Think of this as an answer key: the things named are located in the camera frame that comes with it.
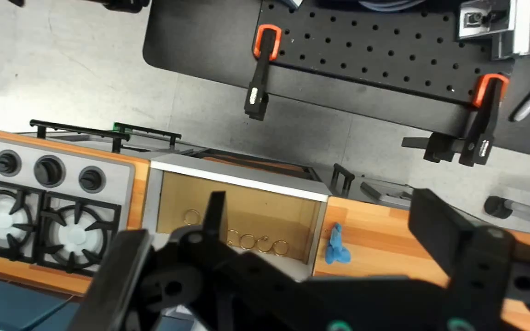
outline black clamp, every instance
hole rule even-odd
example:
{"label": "black clamp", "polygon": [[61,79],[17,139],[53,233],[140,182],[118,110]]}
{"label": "black clamp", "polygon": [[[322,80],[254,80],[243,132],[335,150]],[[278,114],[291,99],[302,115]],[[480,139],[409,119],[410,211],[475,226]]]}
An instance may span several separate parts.
{"label": "black clamp", "polygon": [[258,27],[258,34],[252,46],[252,55],[258,58],[258,68],[254,69],[252,80],[249,82],[245,114],[258,121],[263,121],[265,117],[269,103],[269,64],[274,62],[280,55],[282,34],[282,27],[272,23],[261,23]]}
{"label": "black clamp", "polygon": [[403,147],[425,148],[429,161],[451,161],[460,152],[460,163],[486,163],[493,147],[495,128],[499,121],[501,101],[506,93],[510,79],[502,73],[486,73],[479,80],[473,95],[473,112],[462,137],[434,132],[431,137],[405,137]]}
{"label": "black clamp", "polygon": [[[344,176],[342,187],[337,189],[341,174]],[[335,163],[333,165],[333,178],[331,178],[331,185],[329,185],[331,193],[339,194],[339,196],[350,196],[353,178],[355,178],[355,174],[352,171],[344,169],[341,163]]]}

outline wooden countertop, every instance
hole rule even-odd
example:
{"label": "wooden countertop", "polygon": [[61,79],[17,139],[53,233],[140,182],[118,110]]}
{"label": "wooden countertop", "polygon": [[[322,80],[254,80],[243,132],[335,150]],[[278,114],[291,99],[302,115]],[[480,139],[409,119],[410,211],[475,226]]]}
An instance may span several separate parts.
{"label": "wooden countertop", "polygon": [[[144,202],[145,202],[145,189],[147,189],[147,176],[149,176],[149,160],[125,156],[125,154],[114,154],[96,148],[85,148],[77,145],[59,143],[59,141],[48,141],[48,139],[37,139],[30,136],[18,136],[0,130],[0,139],[9,139],[17,143],[26,145],[37,145],[83,156],[96,156],[105,160],[116,160],[116,161],[127,161],[134,165],[134,185],[133,185],[133,198],[131,198],[131,211],[129,211],[129,222],[127,228],[140,228],[142,226],[142,213],[144,213]],[[92,281],[92,277],[79,275],[79,274],[66,274],[63,270],[53,270],[46,266],[9,261],[0,257],[0,277],[11,279],[18,283],[30,283],[33,286],[44,286],[50,290],[59,290],[66,294],[83,296]]]}
{"label": "wooden countertop", "polygon": [[[344,226],[342,240],[352,263],[328,264],[326,244],[335,222]],[[528,233],[514,233],[530,244]],[[315,275],[387,275],[405,274],[445,286],[449,277],[409,229],[409,211],[346,198],[329,198],[324,217]],[[530,310],[515,299],[504,301],[502,318],[530,329]]]}

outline black pegboard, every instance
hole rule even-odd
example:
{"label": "black pegboard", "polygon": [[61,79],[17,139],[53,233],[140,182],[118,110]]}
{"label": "black pegboard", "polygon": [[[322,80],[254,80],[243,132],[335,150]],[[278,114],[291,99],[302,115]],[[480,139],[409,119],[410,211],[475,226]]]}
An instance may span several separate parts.
{"label": "black pegboard", "polygon": [[490,60],[490,44],[458,42],[456,22],[455,9],[385,14],[304,0],[295,11],[263,0],[258,23],[285,31],[280,66],[469,103],[482,73],[512,62]]}

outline blue object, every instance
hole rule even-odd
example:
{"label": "blue object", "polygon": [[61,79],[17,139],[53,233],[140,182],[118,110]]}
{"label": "blue object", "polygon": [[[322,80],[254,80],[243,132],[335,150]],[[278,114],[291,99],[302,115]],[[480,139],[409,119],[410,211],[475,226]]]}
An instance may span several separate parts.
{"label": "blue object", "polygon": [[333,263],[350,263],[352,261],[352,253],[348,248],[344,248],[342,244],[342,224],[335,224],[331,237],[328,240],[326,246],[326,263],[333,264]]}
{"label": "blue object", "polygon": [[50,314],[44,321],[35,325],[31,331],[61,331],[68,329],[70,321],[77,314],[79,303],[66,303],[57,312]]}
{"label": "blue object", "polygon": [[30,329],[64,303],[66,296],[53,296],[0,281],[0,329]]}

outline metal bracket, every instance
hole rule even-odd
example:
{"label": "metal bracket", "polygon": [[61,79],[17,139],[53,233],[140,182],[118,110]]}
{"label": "metal bracket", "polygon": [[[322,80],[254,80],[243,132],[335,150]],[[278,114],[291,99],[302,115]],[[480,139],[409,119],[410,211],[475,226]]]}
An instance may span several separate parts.
{"label": "metal bracket", "polygon": [[[342,180],[342,187],[339,191],[337,183],[339,183],[341,174],[344,176],[344,180]],[[344,169],[341,163],[335,163],[329,189],[339,196],[350,196],[353,178],[355,178],[355,174],[352,171]]]}
{"label": "metal bracket", "polygon": [[53,121],[39,121],[31,119],[30,126],[37,126],[37,137],[46,139],[46,128],[55,128],[55,130],[68,130],[76,134],[90,134],[90,136],[99,136],[99,137],[111,137],[112,139],[112,152],[120,154],[122,150],[122,139],[129,141],[129,134],[122,132],[112,132],[112,130],[98,130],[98,128],[88,128],[88,126],[76,126],[76,125],[64,125],[64,123],[53,123]]}
{"label": "metal bracket", "polygon": [[120,121],[114,123],[114,130],[120,132],[120,134],[131,134],[134,130],[142,130],[142,132],[147,132],[147,134],[166,136],[166,137],[169,137],[169,147],[175,147],[177,139],[182,137],[182,134],[179,134],[179,132],[157,130],[157,128],[151,128],[151,126],[138,126],[138,125],[120,123]]}
{"label": "metal bracket", "polygon": [[469,0],[458,23],[460,38],[491,36],[495,60],[530,57],[530,0]]}

